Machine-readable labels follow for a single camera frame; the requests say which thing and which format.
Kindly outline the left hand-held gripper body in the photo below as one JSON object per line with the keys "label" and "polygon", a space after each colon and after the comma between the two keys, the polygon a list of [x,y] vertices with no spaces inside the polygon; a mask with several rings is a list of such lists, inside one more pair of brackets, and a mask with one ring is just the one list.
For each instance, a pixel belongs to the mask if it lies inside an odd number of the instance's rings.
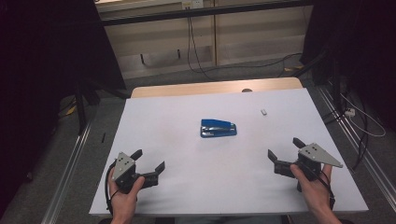
{"label": "left hand-held gripper body", "polygon": [[122,193],[129,193],[134,182],[140,177],[145,177],[143,189],[157,186],[159,175],[155,170],[151,173],[139,174],[136,171],[136,161],[132,160],[127,154],[120,152],[115,161],[112,180],[116,182]]}

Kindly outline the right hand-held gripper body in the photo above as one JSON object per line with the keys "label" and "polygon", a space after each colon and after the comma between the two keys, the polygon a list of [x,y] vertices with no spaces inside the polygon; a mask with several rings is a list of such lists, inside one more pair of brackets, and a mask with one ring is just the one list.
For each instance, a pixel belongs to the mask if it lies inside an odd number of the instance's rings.
{"label": "right hand-held gripper body", "polygon": [[[309,181],[318,179],[321,172],[321,165],[328,164],[338,168],[342,168],[343,164],[328,153],[325,149],[316,143],[305,144],[305,147],[298,148],[298,158],[294,162],[304,173]],[[291,162],[280,161],[274,162],[274,173],[294,178],[291,169]]]}

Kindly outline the blue stapler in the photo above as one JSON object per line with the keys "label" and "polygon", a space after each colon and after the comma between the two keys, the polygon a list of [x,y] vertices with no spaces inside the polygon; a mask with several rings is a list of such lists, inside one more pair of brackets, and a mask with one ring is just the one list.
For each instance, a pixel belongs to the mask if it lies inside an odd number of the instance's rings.
{"label": "blue stapler", "polygon": [[200,135],[203,138],[237,135],[236,125],[230,121],[202,119]]}

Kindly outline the person's left hand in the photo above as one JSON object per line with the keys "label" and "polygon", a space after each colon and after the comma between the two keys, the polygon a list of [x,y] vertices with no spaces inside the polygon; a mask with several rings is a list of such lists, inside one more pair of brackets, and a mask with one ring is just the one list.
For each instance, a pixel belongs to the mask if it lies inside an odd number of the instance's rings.
{"label": "person's left hand", "polygon": [[113,208],[112,217],[134,217],[138,191],[142,189],[145,178],[140,176],[128,194],[119,192],[117,184],[112,180],[114,169],[110,170],[108,177],[109,193],[112,195],[111,204]]}

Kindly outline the person's right hand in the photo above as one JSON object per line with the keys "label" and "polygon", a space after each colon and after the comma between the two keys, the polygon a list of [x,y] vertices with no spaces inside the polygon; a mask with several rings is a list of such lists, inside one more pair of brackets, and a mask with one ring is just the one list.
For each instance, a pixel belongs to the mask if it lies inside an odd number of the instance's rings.
{"label": "person's right hand", "polygon": [[319,180],[309,181],[297,165],[292,164],[290,169],[300,182],[304,200],[309,211],[313,215],[315,213],[332,211],[330,208],[330,194],[327,188]]}

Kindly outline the white board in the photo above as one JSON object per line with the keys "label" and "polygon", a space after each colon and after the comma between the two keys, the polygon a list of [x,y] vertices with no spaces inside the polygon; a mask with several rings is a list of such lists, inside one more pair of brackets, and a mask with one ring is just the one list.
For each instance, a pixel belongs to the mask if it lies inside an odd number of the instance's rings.
{"label": "white board", "polygon": [[[202,119],[230,121],[237,135],[203,138]],[[139,173],[165,162],[158,186],[138,194],[139,216],[296,214],[307,209],[296,180],[267,157],[295,161],[294,137],[342,158],[305,89],[131,98],[108,157],[141,149]]]}

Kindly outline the black stand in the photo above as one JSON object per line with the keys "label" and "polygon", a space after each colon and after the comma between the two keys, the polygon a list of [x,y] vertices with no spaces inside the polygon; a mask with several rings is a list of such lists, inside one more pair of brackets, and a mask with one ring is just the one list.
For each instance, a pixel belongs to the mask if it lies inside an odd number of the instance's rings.
{"label": "black stand", "polygon": [[93,80],[92,78],[78,79],[75,86],[75,98],[78,112],[79,135],[82,135],[88,126],[84,102],[87,102],[89,105],[99,105],[100,97],[96,92],[97,90],[103,90],[123,100],[129,98],[127,93],[110,88],[103,83]]}

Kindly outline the person's legs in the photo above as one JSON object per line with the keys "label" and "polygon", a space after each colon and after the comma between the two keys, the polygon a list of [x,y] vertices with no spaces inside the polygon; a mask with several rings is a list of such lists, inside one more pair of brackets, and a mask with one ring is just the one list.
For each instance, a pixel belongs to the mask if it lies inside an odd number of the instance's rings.
{"label": "person's legs", "polygon": [[295,224],[290,216],[158,217],[153,224]]}

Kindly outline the black stand leg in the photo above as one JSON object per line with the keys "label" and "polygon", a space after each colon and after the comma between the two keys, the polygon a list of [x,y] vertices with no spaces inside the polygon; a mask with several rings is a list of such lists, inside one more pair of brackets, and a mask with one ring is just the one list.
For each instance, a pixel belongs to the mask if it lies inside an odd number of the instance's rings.
{"label": "black stand leg", "polygon": [[318,63],[321,63],[327,57],[327,54],[328,54],[327,51],[322,51],[316,58],[314,58],[312,61],[307,63],[302,69],[295,72],[292,76],[300,77],[301,75],[305,74],[310,69],[312,69],[314,66],[316,66]]}

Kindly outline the wooden table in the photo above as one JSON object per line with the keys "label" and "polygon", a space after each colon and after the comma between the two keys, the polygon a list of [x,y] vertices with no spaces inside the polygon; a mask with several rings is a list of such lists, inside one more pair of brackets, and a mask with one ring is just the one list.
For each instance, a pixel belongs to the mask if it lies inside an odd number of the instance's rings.
{"label": "wooden table", "polygon": [[278,77],[138,87],[132,91],[131,97],[143,98],[212,93],[233,93],[242,92],[242,89],[252,89],[253,91],[277,91],[301,89],[302,87],[303,85],[297,77]]}

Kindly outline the black curtain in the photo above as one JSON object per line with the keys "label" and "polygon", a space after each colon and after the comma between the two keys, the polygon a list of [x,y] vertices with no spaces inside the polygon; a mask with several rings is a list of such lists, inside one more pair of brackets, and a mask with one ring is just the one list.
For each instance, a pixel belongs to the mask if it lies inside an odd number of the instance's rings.
{"label": "black curtain", "polygon": [[314,81],[333,64],[349,86],[396,132],[396,0],[313,0],[300,62],[327,56],[314,67]]}
{"label": "black curtain", "polygon": [[123,77],[95,0],[0,0],[0,218],[50,139],[65,96]]}

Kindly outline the beige shelf unit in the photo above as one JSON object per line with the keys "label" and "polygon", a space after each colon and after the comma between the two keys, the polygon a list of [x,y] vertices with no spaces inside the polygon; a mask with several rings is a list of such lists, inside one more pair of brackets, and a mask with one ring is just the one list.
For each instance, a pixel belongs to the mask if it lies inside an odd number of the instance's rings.
{"label": "beige shelf unit", "polygon": [[[100,0],[101,19],[184,10],[182,0]],[[225,7],[275,0],[204,0]],[[125,79],[162,75],[302,50],[313,6],[105,26]]]}

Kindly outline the black horizontal bar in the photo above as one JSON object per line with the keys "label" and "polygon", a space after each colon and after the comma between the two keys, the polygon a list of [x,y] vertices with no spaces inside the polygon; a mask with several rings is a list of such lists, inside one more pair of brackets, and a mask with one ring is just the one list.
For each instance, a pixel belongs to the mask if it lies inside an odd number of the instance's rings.
{"label": "black horizontal bar", "polygon": [[194,17],[242,13],[259,10],[271,10],[290,7],[313,6],[314,0],[275,0],[265,3],[243,4],[225,7],[207,7],[198,9],[184,9],[171,12],[161,12],[136,16],[121,16],[102,19],[103,26],[123,25],[132,23],[141,23],[149,21],[167,21],[175,19],[186,19]]}

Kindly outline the metal floor rail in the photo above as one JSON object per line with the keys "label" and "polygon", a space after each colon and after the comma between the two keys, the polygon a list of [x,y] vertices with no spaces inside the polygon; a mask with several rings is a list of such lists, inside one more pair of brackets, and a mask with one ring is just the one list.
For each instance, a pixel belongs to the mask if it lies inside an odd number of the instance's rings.
{"label": "metal floor rail", "polygon": [[70,189],[74,173],[77,169],[79,158],[90,134],[91,126],[92,123],[89,121],[78,136],[77,142],[75,143],[75,146],[72,150],[72,154],[66,164],[66,167],[64,168],[61,180],[49,202],[49,206],[41,221],[41,224],[56,224],[67,192]]}
{"label": "metal floor rail", "polygon": [[[369,210],[396,217],[396,132],[353,92],[341,98],[340,109],[328,86],[315,87],[312,96]],[[347,108],[356,115],[347,117]]]}

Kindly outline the white wall socket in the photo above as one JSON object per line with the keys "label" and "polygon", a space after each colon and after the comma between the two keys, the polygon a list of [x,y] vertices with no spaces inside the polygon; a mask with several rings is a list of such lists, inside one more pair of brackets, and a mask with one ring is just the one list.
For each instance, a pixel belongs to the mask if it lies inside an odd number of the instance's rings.
{"label": "white wall socket", "polygon": [[203,8],[204,0],[182,0],[181,5],[183,9]]}

